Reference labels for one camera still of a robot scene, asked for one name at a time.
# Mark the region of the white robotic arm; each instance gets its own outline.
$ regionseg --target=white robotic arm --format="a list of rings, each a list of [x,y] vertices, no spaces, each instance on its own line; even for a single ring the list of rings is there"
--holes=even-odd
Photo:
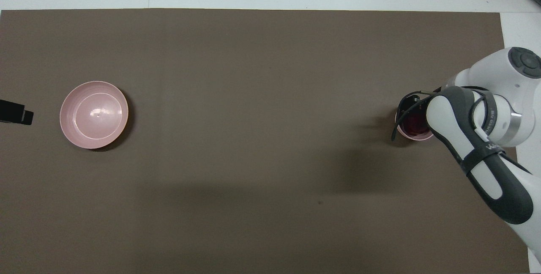
[[[485,203],[541,260],[541,178],[501,145],[531,134],[541,60],[523,48],[500,50],[460,72],[431,97],[426,118]],[[458,86],[476,86],[470,89]]]

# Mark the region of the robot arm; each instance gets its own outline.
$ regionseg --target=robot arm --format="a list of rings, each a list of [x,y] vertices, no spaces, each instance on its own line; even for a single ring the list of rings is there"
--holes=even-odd
[[[533,130],[541,60],[532,54],[507,48],[460,72],[430,99],[426,118],[485,203],[541,260],[541,178],[500,147],[518,145]]]

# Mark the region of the brown tabletop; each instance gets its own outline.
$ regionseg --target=brown tabletop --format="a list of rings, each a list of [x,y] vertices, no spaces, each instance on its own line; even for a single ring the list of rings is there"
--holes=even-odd
[[[503,48],[498,14],[2,11],[2,273],[527,272],[437,139],[390,141],[410,91]],[[100,151],[58,113],[126,95]]]

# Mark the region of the brown mat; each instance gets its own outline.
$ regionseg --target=brown mat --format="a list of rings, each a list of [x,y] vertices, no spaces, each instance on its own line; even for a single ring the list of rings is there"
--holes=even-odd
[[[527,272],[526,247],[400,98],[503,47],[498,14],[2,11],[2,273]],[[91,80],[130,102],[105,151],[60,131]]]

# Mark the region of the pink plate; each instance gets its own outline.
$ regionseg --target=pink plate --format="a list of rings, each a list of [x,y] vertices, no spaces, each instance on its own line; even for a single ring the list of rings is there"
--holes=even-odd
[[[73,89],[60,108],[60,128],[68,140],[83,148],[110,144],[128,121],[128,102],[106,82],[93,81]]]

